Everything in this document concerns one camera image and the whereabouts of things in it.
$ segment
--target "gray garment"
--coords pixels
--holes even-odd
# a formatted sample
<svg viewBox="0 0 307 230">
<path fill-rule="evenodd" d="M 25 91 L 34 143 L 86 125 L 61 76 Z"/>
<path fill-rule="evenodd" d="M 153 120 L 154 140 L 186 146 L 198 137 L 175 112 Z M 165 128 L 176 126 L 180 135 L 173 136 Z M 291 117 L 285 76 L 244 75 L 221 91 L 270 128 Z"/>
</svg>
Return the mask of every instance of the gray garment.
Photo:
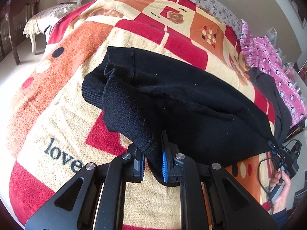
<svg viewBox="0 0 307 230">
<path fill-rule="evenodd" d="M 280 97 L 275 80 L 270 75 L 263 73 L 258 67 L 251 68 L 246 72 L 251 82 L 264 96 L 272 103 L 275 111 L 275 132 L 274 137 L 278 145 L 281 145 L 289 132 L 292 117 L 289 109 Z"/>
</svg>

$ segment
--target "silver screw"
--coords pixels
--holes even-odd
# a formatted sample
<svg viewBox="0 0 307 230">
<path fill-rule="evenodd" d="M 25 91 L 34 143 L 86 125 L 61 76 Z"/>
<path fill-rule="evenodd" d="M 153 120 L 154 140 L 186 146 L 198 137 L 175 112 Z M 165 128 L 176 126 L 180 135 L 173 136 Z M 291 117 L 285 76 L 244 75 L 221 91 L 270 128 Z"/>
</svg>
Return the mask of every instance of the silver screw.
<svg viewBox="0 0 307 230">
<path fill-rule="evenodd" d="M 212 168 L 215 170 L 219 170 L 221 168 L 221 165 L 219 163 L 213 163 Z"/>
<path fill-rule="evenodd" d="M 88 163 L 88 164 L 85 166 L 85 168 L 86 168 L 87 170 L 92 170 L 94 167 L 95 167 L 95 164 L 94 164 L 94 163 Z"/>
<path fill-rule="evenodd" d="M 122 155 L 122 159 L 124 159 L 124 160 L 128 160 L 131 157 L 132 157 L 132 155 L 130 153 L 125 153 L 125 154 Z"/>
<path fill-rule="evenodd" d="M 176 158 L 177 158 L 178 160 L 182 160 L 182 159 L 185 158 L 185 155 L 182 154 L 182 153 L 177 153 L 177 154 L 176 154 Z"/>
</svg>

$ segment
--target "floor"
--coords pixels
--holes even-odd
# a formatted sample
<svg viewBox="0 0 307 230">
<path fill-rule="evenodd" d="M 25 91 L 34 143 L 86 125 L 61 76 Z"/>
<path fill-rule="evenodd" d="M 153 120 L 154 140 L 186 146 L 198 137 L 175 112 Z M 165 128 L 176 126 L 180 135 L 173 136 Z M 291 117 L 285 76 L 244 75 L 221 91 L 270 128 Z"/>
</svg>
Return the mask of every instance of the floor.
<svg viewBox="0 0 307 230">
<path fill-rule="evenodd" d="M 2 95 L 0 103 L 0 129 L 6 125 L 7 120 L 9 120 L 9 115 L 6 113 L 9 111 L 10 98 L 13 96 L 14 92 L 22 85 L 24 80 L 26 80 L 30 73 L 33 72 L 38 62 L 42 59 L 43 53 L 46 47 L 46 40 L 44 34 L 40 34 L 36 37 L 36 50 L 37 54 L 33 55 L 31 50 L 30 39 L 27 38 L 21 44 L 17 46 L 18 55 L 21 63 L 17 66 L 13 53 L 10 52 L 1 62 L 0 62 L 0 94 Z M 302 94 L 307 98 L 307 87 L 304 85 L 303 81 L 299 78 L 297 80 L 298 85 L 302 89 Z M 299 172 L 292 179 L 291 192 L 288 197 L 287 209 L 292 208 L 294 193 L 298 190 L 304 188 L 305 184 L 305 171 L 307 171 L 307 128 L 305 131 L 298 134 L 296 137 L 302 142 L 301 154 L 298 159 Z M 0 131 L 0 144 L 5 141 L 5 133 Z"/>
</svg>

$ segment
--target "pink penguin print fabric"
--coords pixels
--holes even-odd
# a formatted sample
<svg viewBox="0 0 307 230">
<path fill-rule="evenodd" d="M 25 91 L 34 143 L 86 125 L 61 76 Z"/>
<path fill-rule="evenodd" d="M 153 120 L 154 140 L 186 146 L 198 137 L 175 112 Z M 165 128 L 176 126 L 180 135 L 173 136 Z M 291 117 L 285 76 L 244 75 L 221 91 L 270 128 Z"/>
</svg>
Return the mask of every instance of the pink penguin print fabric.
<svg viewBox="0 0 307 230">
<path fill-rule="evenodd" d="M 305 115 L 305 106 L 293 83 L 282 71 L 280 56 L 268 37 L 252 38 L 248 24 L 242 20 L 240 45 L 242 53 L 251 67 L 258 67 L 260 71 L 274 78 L 279 95 L 291 113 L 291 127 L 296 125 Z"/>
</svg>

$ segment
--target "black sweater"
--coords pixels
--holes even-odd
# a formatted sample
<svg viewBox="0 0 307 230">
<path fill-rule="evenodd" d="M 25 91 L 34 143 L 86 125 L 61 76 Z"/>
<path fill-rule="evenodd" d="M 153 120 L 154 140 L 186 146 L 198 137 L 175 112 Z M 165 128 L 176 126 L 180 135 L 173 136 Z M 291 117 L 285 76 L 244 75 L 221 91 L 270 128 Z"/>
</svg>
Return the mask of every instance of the black sweater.
<svg viewBox="0 0 307 230">
<path fill-rule="evenodd" d="M 82 96 L 104 110 L 109 131 L 145 153 L 162 181 L 160 134 L 196 162 L 226 167 L 276 143 L 267 115 L 219 78 L 189 64 L 136 48 L 108 47 L 87 74 Z"/>
</svg>

